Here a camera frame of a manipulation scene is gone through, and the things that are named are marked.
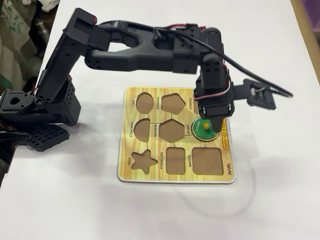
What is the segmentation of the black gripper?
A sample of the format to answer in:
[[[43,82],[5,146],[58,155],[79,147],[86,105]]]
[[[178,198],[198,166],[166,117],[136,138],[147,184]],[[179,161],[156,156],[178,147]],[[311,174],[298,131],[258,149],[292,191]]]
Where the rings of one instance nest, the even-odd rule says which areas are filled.
[[[219,133],[224,117],[233,114],[234,93],[229,70],[218,55],[209,53],[203,57],[193,96],[200,116],[210,118],[212,130]]]

